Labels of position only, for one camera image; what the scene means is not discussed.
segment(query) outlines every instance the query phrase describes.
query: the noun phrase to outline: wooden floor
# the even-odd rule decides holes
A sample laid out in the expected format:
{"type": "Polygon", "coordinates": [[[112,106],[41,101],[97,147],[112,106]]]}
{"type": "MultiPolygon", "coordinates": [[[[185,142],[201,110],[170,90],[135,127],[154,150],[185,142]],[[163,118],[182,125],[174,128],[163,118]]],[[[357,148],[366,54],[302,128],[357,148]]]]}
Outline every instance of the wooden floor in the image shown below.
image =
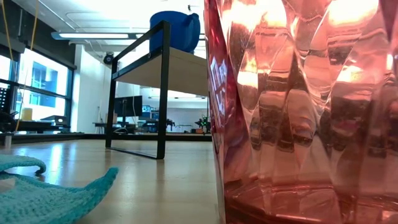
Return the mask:
{"type": "MultiPolygon", "coordinates": [[[[83,187],[109,167],[119,167],[106,198],[78,223],[218,223],[213,152],[210,142],[168,142],[166,158],[155,161],[104,148],[101,140],[15,145],[1,154],[36,157],[47,165],[39,179],[83,187]]],[[[114,141],[154,153],[153,141],[114,141]]],[[[34,176],[36,167],[8,172],[34,176]]]]}

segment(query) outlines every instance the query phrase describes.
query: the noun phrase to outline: ceiling light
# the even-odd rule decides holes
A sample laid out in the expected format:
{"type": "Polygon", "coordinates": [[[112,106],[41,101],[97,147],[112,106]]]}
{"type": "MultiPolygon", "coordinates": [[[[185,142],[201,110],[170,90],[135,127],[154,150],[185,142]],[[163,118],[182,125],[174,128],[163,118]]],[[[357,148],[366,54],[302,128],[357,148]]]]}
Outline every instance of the ceiling light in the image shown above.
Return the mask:
{"type": "Polygon", "coordinates": [[[135,34],[129,33],[88,33],[88,32],[53,32],[51,36],[55,40],[72,40],[72,39],[96,39],[96,40],[119,40],[119,39],[136,39],[135,34]]]}

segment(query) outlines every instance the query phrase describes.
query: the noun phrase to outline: computer monitor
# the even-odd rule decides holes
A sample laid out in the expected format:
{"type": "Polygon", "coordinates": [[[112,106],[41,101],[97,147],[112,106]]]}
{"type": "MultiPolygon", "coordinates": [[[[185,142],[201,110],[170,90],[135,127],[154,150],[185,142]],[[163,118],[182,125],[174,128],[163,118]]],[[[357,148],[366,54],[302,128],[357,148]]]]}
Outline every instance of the computer monitor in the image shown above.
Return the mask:
{"type": "Polygon", "coordinates": [[[118,115],[118,117],[142,116],[142,96],[115,98],[114,112],[118,115]]]}

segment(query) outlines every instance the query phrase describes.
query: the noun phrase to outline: yellow cable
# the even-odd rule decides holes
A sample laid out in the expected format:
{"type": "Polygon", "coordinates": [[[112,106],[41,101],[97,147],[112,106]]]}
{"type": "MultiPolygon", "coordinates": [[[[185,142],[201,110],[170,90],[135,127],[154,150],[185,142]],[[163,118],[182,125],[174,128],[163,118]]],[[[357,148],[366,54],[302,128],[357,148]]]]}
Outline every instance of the yellow cable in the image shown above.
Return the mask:
{"type": "MultiPolygon", "coordinates": [[[[12,57],[12,48],[11,48],[10,36],[9,36],[9,33],[8,33],[8,25],[7,25],[6,9],[4,7],[4,1],[5,0],[3,0],[2,4],[1,4],[2,15],[3,15],[3,18],[4,18],[5,27],[6,27],[7,42],[8,42],[8,48],[9,48],[9,51],[10,51],[10,55],[11,55],[11,61],[13,62],[14,59],[12,57]]],[[[36,33],[36,25],[37,25],[37,15],[38,15],[38,13],[39,13],[39,0],[36,0],[35,21],[34,21],[34,25],[33,25],[32,41],[30,42],[30,50],[33,50],[33,45],[34,45],[34,41],[35,41],[35,33],[36,33]]],[[[17,133],[17,131],[18,131],[19,121],[21,120],[22,105],[24,104],[24,95],[25,95],[25,89],[26,89],[26,80],[27,80],[26,76],[25,76],[24,86],[22,87],[22,90],[23,90],[23,92],[22,92],[22,100],[21,100],[21,106],[19,107],[19,119],[17,120],[17,126],[15,128],[15,133],[17,133]]]]}

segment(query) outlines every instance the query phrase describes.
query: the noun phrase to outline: blue crocheted mat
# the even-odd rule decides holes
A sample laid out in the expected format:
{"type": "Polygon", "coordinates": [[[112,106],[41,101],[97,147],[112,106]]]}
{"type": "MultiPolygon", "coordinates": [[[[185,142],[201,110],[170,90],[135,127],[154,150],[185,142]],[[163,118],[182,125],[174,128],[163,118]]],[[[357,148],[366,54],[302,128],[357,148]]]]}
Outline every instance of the blue crocheted mat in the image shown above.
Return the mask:
{"type": "Polygon", "coordinates": [[[39,166],[39,174],[46,170],[32,157],[0,155],[0,180],[15,179],[13,188],[0,193],[0,223],[73,223],[100,203],[118,173],[118,168],[110,168],[86,187],[74,188],[4,172],[19,166],[39,166]]]}

